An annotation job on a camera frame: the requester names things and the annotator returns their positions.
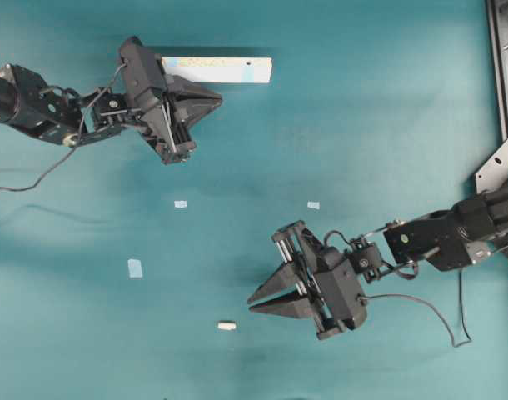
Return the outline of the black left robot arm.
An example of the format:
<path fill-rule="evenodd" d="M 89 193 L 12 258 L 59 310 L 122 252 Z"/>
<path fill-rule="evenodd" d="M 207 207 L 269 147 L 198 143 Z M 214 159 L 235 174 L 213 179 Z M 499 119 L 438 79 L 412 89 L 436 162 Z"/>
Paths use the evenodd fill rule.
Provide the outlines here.
<path fill-rule="evenodd" d="M 134 128 L 165 164 L 186 161 L 196 144 L 190 127 L 222 105 L 222 96 L 167 74 L 157 107 L 143 111 L 128 94 L 98 87 L 87 96 L 47 84 L 18 65 L 0 69 L 0 124 L 46 143 L 85 146 Z"/>

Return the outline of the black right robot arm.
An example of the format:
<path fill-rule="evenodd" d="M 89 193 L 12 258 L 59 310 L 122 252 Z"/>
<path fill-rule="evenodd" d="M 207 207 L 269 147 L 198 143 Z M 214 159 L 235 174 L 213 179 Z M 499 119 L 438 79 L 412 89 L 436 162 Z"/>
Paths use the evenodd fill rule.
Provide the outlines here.
<path fill-rule="evenodd" d="M 312 318 L 324 340 L 365 322 L 370 298 L 360 278 L 371 283 L 395 273 L 412 280 L 420 261 L 442 272 L 465 268 L 492 255 L 488 243 L 508 255 L 508 178 L 494 191 L 409 222 L 387 223 L 380 231 L 394 264 L 365 235 L 340 252 L 326 238 L 318 240 L 302 220 L 279 228 L 271 239 L 283 262 L 248 298 L 250 311 Z"/>

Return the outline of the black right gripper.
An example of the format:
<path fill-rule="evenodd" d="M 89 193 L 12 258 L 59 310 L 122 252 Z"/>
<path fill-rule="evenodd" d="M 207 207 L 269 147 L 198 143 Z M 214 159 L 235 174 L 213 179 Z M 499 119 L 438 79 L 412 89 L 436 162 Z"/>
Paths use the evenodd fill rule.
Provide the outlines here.
<path fill-rule="evenodd" d="M 272 240 L 279 249 L 283 263 L 247 299 L 253 313 L 265 313 L 285 318 L 313 320 L 319 340 L 344 333 L 346 327 L 326 313 L 321 296 L 309 267 L 313 261 L 311 232 L 302 220 L 279 228 Z"/>

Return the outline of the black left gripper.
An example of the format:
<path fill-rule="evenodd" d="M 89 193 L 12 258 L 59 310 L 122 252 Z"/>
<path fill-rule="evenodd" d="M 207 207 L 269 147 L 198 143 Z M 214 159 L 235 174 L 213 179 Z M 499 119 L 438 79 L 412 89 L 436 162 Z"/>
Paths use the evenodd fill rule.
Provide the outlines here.
<path fill-rule="evenodd" d="M 222 105 L 222 95 L 179 75 L 166 75 L 166 87 L 162 104 L 148 112 L 130 105 L 126 93 L 126 123 L 138 130 L 163 163 L 181 163 L 196 148 L 189 128 L 217 110 Z"/>

